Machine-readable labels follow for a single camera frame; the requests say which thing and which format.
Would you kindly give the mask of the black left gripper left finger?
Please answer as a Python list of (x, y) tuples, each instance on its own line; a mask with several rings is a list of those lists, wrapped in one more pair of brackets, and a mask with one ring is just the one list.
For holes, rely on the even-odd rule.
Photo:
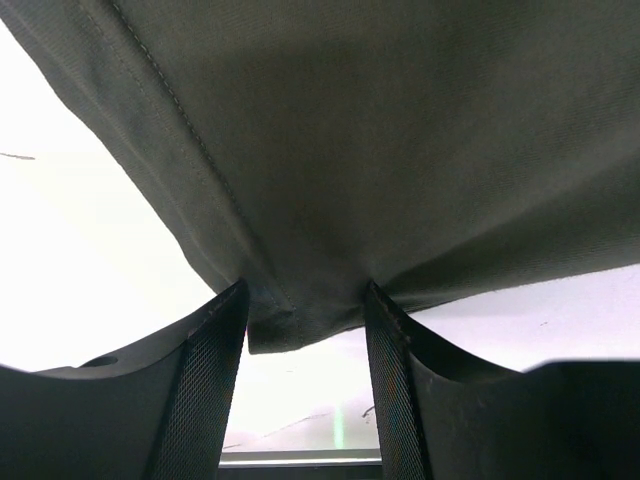
[(239, 281), (78, 367), (1, 370), (5, 479), (213, 479), (249, 309)]

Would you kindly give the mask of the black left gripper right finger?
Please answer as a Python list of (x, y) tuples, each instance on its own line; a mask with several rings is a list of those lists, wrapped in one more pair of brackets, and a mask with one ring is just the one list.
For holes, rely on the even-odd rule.
[(377, 285), (363, 317), (387, 479), (635, 479), (639, 365), (518, 372), (419, 324)]

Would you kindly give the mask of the olive green shorts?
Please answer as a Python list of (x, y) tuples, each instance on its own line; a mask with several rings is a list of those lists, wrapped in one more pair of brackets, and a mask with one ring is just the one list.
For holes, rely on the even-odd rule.
[(635, 1), (5, 1), (254, 353), (639, 260)]

